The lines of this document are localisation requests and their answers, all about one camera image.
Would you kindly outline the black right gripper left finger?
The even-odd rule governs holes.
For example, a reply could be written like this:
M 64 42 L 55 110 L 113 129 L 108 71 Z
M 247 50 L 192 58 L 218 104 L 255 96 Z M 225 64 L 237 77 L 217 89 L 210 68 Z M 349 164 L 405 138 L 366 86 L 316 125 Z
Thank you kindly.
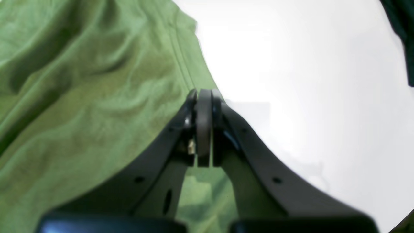
M 44 214 L 37 233 L 186 233 L 175 215 L 184 176 L 195 163 L 192 89 L 177 114 L 128 166 Z

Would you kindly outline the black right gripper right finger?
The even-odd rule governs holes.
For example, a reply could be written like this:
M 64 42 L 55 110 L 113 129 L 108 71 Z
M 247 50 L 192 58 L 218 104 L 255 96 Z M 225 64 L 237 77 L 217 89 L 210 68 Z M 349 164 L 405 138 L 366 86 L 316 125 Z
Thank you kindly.
M 248 122 L 204 91 L 204 164 L 222 168 L 238 219 L 231 233 L 377 233 L 374 220 L 312 186 L 271 152 Z

